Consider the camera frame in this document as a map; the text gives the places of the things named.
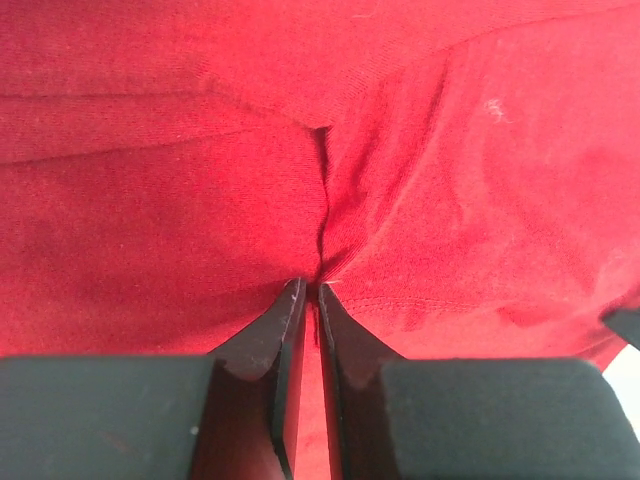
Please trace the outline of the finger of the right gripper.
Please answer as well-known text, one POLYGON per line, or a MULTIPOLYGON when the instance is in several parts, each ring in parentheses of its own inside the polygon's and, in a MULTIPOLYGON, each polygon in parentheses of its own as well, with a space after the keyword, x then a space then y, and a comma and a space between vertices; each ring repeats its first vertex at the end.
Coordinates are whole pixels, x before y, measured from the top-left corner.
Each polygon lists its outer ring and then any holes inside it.
POLYGON ((605 314, 605 326, 636 350, 640 349, 640 311, 638 308, 619 308, 605 314))

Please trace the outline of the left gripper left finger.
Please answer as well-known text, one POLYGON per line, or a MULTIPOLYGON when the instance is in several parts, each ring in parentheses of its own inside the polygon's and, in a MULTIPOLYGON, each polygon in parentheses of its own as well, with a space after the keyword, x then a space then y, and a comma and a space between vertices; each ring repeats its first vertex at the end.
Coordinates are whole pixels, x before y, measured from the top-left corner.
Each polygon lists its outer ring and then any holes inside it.
POLYGON ((306 285, 204 355, 1 362, 5 479, 289 479, 306 285))

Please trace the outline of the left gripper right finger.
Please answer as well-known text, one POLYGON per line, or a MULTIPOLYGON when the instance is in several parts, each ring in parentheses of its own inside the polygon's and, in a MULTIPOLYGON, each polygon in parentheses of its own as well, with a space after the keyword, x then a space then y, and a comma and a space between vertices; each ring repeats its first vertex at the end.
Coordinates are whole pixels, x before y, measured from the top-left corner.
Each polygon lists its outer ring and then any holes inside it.
POLYGON ((334 479, 635 479, 639 442, 576 358, 410 360, 319 291, 334 479))

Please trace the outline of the red t-shirt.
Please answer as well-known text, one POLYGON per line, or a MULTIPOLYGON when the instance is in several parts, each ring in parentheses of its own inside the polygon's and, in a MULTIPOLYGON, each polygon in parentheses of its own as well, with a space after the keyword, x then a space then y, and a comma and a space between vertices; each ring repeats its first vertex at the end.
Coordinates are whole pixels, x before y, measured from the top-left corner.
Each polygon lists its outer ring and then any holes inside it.
POLYGON ((409 357, 607 368, 638 3, 2 3, 3 355, 203 353, 295 277, 409 357))

